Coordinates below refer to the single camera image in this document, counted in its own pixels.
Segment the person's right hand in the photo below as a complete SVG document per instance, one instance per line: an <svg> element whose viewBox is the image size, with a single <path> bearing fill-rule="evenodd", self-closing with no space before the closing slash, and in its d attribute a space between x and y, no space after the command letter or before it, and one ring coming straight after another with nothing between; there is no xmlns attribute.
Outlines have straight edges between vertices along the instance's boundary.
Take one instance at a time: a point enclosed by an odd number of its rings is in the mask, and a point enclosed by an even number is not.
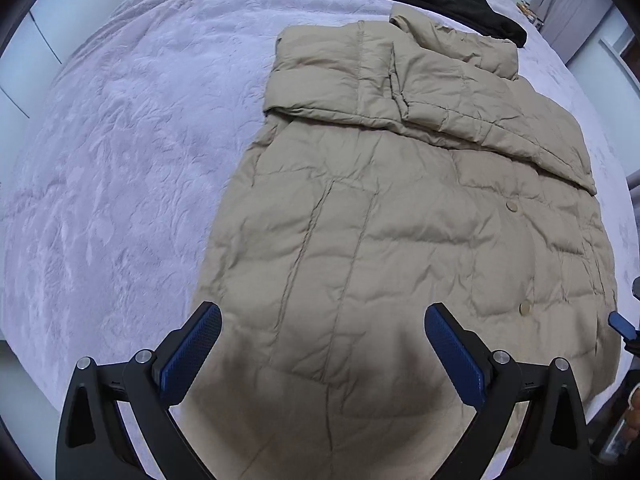
<svg viewBox="0 0 640 480"><path fill-rule="evenodd" d="M624 439L634 441L640 434L640 385L636 385L629 396L629 408L624 416Z"/></svg>

